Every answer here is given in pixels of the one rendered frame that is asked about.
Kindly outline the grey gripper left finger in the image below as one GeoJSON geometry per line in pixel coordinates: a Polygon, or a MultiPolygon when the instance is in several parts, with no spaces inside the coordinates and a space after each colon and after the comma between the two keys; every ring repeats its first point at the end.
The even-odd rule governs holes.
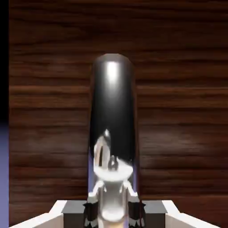
{"type": "Polygon", "coordinates": [[[84,200],[57,200],[48,213],[9,228],[84,228],[84,200]]]}

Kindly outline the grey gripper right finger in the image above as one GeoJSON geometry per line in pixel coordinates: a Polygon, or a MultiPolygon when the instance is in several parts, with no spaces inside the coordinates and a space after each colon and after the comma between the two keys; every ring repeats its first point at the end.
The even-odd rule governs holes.
{"type": "Polygon", "coordinates": [[[142,228],[221,228],[181,213],[171,200],[145,200],[142,228]]]}

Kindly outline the dark shiny curved metal handle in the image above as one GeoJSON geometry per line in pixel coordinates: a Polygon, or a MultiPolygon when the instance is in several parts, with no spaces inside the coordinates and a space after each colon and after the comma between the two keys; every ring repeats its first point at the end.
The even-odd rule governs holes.
{"type": "Polygon", "coordinates": [[[144,228],[133,65],[118,53],[92,66],[85,226],[144,228]]]}

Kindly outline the dark wood cabinet door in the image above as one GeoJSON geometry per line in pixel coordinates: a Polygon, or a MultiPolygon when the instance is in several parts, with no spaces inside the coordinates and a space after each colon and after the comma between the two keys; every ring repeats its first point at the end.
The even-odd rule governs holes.
{"type": "Polygon", "coordinates": [[[140,195],[228,228],[228,0],[9,0],[9,223],[84,200],[94,59],[134,65],[140,195]]]}

